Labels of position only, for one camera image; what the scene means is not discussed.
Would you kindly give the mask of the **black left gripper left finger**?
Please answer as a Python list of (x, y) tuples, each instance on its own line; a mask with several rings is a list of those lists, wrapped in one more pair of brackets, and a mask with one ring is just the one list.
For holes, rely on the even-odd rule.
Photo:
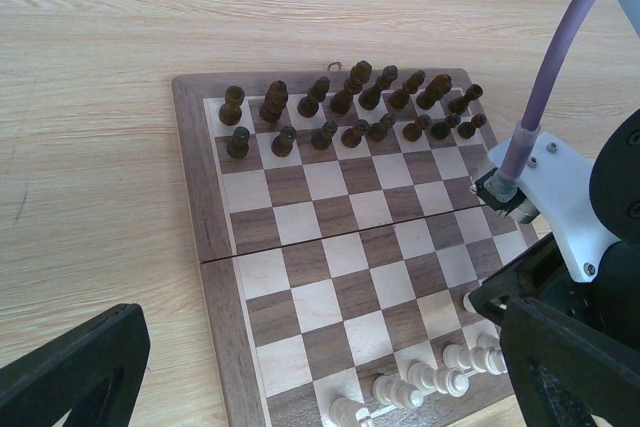
[(1, 368), (1, 424), (127, 426), (149, 352), (142, 307), (115, 305)]

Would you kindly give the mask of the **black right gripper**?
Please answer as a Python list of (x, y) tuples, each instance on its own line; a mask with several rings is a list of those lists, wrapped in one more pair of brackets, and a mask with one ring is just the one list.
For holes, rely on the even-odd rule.
[(469, 294), (476, 313), (501, 326), (509, 301), (534, 298), (598, 331), (604, 328), (592, 285), (572, 280), (553, 235), (548, 234)]

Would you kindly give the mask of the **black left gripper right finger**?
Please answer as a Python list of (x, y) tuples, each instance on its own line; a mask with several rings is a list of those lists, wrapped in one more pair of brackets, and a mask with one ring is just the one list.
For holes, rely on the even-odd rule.
[(639, 352), (536, 299), (509, 302), (501, 348), (529, 426), (639, 424)]

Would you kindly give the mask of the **white queen piece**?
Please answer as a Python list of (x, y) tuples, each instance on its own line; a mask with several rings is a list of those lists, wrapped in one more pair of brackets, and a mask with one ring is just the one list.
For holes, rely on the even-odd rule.
[(422, 362), (413, 363), (407, 373), (407, 381), (421, 392), (437, 391), (443, 395), (462, 397), (470, 382), (465, 373), (457, 368), (433, 369)]

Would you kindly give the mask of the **white bishop piece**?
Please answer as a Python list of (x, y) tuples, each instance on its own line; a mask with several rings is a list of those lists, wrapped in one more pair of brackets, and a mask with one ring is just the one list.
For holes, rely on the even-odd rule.
[(417, 409), (424, 401), (422, 392), (414, 385), (392, 376), (379, 376), (373, 383), (372, 393), (381, 404), (396, 408)]

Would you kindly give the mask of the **dark pawn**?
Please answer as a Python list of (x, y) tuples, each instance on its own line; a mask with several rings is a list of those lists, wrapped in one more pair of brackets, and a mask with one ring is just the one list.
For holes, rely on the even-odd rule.
[(290, 125), (284, 126), (271, 143), (271, 151), (277, 157), (287, 157), (291, 154), (297, 131)]

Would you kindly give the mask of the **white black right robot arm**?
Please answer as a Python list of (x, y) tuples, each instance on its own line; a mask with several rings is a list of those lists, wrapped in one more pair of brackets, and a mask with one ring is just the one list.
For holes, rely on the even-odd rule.
[(539, 135), (516, 194), (488, 188), (509, 144), (493, 147), (471, 190), (525, 224), (545, 217), (551, 231), (504, 264), (465, 306), (503, 325), (507, 306), (536, 299), (633, 348), (639, 346), (639, 115), (633, 113), (589, 162), (557, 137)]

